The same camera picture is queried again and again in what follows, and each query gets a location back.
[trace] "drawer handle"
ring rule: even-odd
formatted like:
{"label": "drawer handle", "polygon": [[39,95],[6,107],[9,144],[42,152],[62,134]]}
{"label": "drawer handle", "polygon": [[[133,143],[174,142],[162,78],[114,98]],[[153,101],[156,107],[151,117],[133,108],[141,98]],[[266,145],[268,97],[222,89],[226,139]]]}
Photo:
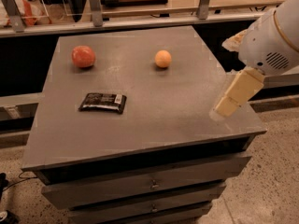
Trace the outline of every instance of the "drawer handle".
{"label": "drawer handle", "polygon": [[157,188],[159,188],[159,184],[156,182],[156,180],[151,180],[152,185],[150,187],[150,189],[155,190]]}
{"label": "drawer handle", "polygon": [[152,207],[151,208],[152,213],[157,213],[158,212],[158,209],[156,208],[156,206],[154,204],[151,207]]}

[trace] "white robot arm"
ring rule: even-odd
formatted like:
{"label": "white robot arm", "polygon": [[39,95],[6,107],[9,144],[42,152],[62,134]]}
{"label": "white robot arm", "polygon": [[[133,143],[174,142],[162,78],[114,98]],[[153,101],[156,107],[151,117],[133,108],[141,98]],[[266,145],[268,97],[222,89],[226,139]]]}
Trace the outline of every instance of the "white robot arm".
{"label": "white robot arm", "polygon": [[247,29],[238,51],[246,67],[214,108],[223,117],[231,116],[260,91],[265,76],[299,65],[299,0],[287,0],[261,16]]}

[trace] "black wire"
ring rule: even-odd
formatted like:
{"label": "black wire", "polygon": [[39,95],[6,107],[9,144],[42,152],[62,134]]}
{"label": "black wire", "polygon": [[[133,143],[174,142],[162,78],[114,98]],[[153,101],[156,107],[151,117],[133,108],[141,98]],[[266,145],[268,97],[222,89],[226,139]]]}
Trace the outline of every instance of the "black wire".
{"label": "black wire", "polygon": [[13,183],[13,184],[11,184],[11,185],[8,185],[5,189],[3,189],[2,192],[5,192],[7,189],[10,189],[11,187],[13,187],[13,186],[15,186],[15,185],[17,185],[17,184],[19,184],[19,183],[21,183],[21,182],[24,182],[24,181],[27,181],[27,180],[30,180],[30,179],[35,179],[35,178],[37,178],[37,176],[31,176],[31,177],[23,177],[23,176],[21,176],[21,175],[23,175],[23,174],[26,173],[26,172],[28,172],[28,171],[21,172],[21,173],[19,174],[18,178],[22,179],[21,181],[18,181],[18,182],[16,182],[16,183]]}

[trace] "red object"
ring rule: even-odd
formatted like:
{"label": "red object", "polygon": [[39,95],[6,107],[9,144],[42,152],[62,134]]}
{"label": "red object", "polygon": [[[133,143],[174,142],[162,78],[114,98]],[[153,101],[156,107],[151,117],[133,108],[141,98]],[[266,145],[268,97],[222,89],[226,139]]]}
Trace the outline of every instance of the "red object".
{"label": "red object", "polygon": [[86,68],[94,65],[95,54],[88,46],[77,46],[72,52],[73,64],[79,68]]}

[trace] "floor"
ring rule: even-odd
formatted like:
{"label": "floor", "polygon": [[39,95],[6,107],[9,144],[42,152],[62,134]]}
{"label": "floor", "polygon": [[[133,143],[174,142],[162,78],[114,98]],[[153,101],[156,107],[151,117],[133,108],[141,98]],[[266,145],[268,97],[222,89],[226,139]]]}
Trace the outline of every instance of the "floor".
{"label": "floor", "polygon": [[[226,190],[207,215],[180,224],[299,223],[299,96],[255,101],[252,107],[268,132],[251,143],[249,164],[240,176],[226,181]],[[26,135],[0,139],[0,171],[11,184],[19,181],[26,140]],[[69,223],[65,211],[41,196],[41,187],[37,179],[11,187],[0,210],[18,215],[20,224]]]}

